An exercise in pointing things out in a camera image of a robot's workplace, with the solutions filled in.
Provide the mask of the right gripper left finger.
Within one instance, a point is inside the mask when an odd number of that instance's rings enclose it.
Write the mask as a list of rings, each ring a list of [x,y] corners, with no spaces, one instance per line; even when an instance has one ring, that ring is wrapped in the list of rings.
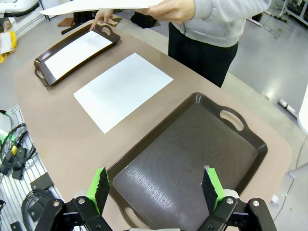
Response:
[[[86,195],[64,203],[61,199],[47,202],[36,225],[37,231],[72,231],[84,226],[88,231],[110,231],[111,227],[102,217],[110,192],[106,168],[100,168],[91,182]]]

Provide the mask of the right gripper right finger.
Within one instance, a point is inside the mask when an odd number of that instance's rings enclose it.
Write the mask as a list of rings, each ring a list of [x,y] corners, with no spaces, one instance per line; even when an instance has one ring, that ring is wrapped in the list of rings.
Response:
[[[229,226],[240,231],[277,230],[263,199],[253,198],[245,203],[240,198],[226,195],[214,168],[204,166],[201,187],[209,216],[199,230],[224,231]]]

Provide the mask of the person's right hand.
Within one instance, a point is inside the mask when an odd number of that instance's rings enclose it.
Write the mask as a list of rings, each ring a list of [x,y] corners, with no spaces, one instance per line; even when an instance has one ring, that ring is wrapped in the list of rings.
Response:
[[[107,23],[109,19],[113,15],[113,10],[112,9],[100,9],[95,15],[94,21],[90,27],[90,31],[92,31],[98,22],[100,23]]]

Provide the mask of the person's left hand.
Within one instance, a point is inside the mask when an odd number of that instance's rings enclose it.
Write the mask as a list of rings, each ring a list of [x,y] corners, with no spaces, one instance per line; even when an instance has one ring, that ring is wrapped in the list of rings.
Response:
[[[140,9],[139,12],[159,21],[181,24],[194,17],[195,2],[194,0],[164,0],[157,5]]]

